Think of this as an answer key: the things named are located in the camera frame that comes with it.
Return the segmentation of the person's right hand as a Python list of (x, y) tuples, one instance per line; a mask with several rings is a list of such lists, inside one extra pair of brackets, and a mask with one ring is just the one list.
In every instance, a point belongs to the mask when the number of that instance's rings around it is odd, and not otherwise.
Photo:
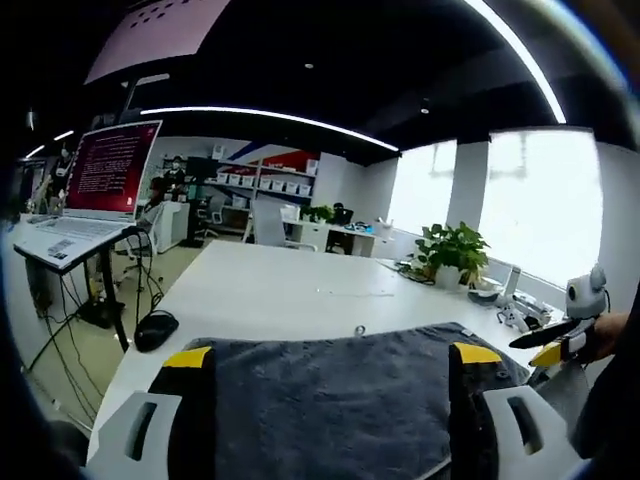
[(615, 352), (619, 337), (624, 331), (628, 313), (607, 313), (598, 318), (594, 324), (596, 350), (594, 361), (602, 360)]

